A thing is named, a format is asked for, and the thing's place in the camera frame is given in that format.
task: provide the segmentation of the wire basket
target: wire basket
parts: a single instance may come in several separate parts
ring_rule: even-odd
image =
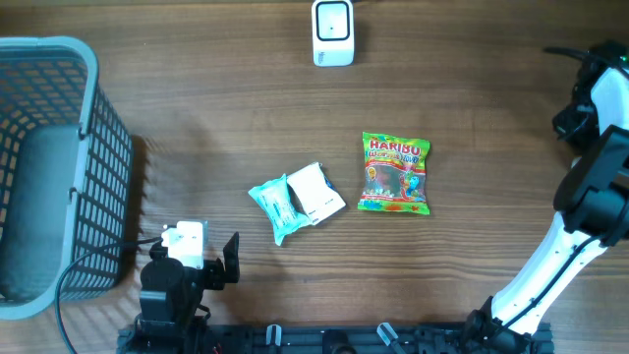
[[[0,38],[0,320],[46,309],[75,258],[124,239],[133,147],[98,85],[98,63],[69,37]],[[62,299],[102,294],[120,248],[83,261]]]

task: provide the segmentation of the black cable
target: black cable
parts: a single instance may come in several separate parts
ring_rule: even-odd
[[[577,128],[575,128],[574,130],[572,130],[572,132],[564,135],[564,136],[559,136],[559,140],[562,142],[567,141],[568,139],[574,137],[577,133],[579,133],[579,131],[581,129],[583,129],[583,127],[586,126],[586,123],[588,123],[588,121],[590,120],[590,116],[586,116],[586,118],[579,124],[579,126],[577,126]]]
[[[201,311],[205,311],[206,314],[200,320],[201,325],[207,325],[207,320],[212,316],[212,313],[209,311],[209,308],[205,305],[199,304],[197,308]],[[199,333],[201,329],[201,325],[197,327],[197,335],[195,335],[195,348],[193,349],[193,354],[199,354]]]
[[[138,333],[138,323],[140,322],[140,319],[142,318],[142,314],[138,314],[135,318],[134,318],[134,330],[131,332],[131,334],[129,335],[129,337],[127,338],[127,340],[125,341],[124,345],[120,345],[118,344],[119,347],[121,346],[126,346],[127,344],[129,344],[132,340],[134,340],[134,337],[136,336],[136,333]]]
[[[561,268],[559,269],[557,274],[554,275],[552,280],[542,290],[540,295],[538,295],[537,298],[533,299],[533,301],[531,301],[531,304],[529,304],[529,306],[527,306],[524,310],[522,310],[518,315],[516,315],[513,319],[511,319],[509,322],[504,324],[494,334],[492,334],[491,338],[487,339],[486,342],[487,343],[491,343],[494,339],[498,338],[498,336],[501,333],[503,333],[505,330],[510,328],[513,324],[515,324],[518,321],[520,321],[520,319],[525,317],[531,310],[533,310],[540,303],[540,301],[543,299],[543,297],[546,296],[546,294],[550,291],[550,289],[552,289],[554,284],[556,284],[556,282],[559,281],[559,278],[566,272],[566,270],[570,267],[570,265],[572,265],[574,260],[577,259],[577,257],[583,251],[583,249],[585,249],[588,245],[590,245],[592,242],[597,241],[597,240],[600,240],[600,237],[590,237],[589,239],[583,241],[579,246],[577,246],[577,248],[574,249],[574,252],[572,252],[572,255],[570,255],[568,260],[561,266]],[[474,347],[472,350],[470,350],[469,353],[473,353],[473,352],[481,349],[482,347],[484,347],[484,346],[482,344],[479,344],[476,347]]]
[[[579,50],[579,49],[562,48],[562,47],[548,47],[548,48],[544,48],[543,51],[549,54],[565,55],[570,58],[581,60],[581,61],[583,61],[586,57],[596,59],[604,63],[605,65],[607,65],[609,68],[618,70],[625,79],[629,80],[629,73],[627,73],[622,66],[596,53],[593,53],[590,51]]]
[[[106,250],[109,250],[109,249],[112,249],[112,248],[116,248],[116,247],[121,247],[123,249],[124,248],[129,248],[129,247],[136,247],[138,245],[147,244],[147,243],[153,243],[153,242],[157,242],[157,241],[161,241],[161,237],[154,237],[154,238],[151,238],[151,239],[141,240],[141,241],[118,242],[118,243],[111,244],[111,245],[100,246],[100,247],[96,248],[93,251],[90,251],[90,252],[87,252],[84,255],[81,255],[80,257],[78,257],[74,262],[70,263],[70,265],[68,265],[63,270],[63,272],[61,273],[61,276],[59,276],[59,280],[57,281],[57,287],[55,289],[55,300],[54,300],[55,317],[57,319],[57,326],[59,327],[59,332],[61,333],[61,339],[63,339],[63,342],[66,344],[66,347],[68,348],[68,351],[70,351],[70,353],[76,354],[77,350],[75,350],[75,347],[73,347],[72,343],[70,342],[70,338],[68,338],[68,333],[66,332],[66,328],[64,327],[63,321],[61,319],[61,308],[60,308],[61,286],[63,285],[63,280],[66,278],[68,273],[70,273],[70,271],[76,265],[78,265],[81,261],[83,261],[86,258],[91,257],[93,255],[100,254],[103,251],[106,251]]]

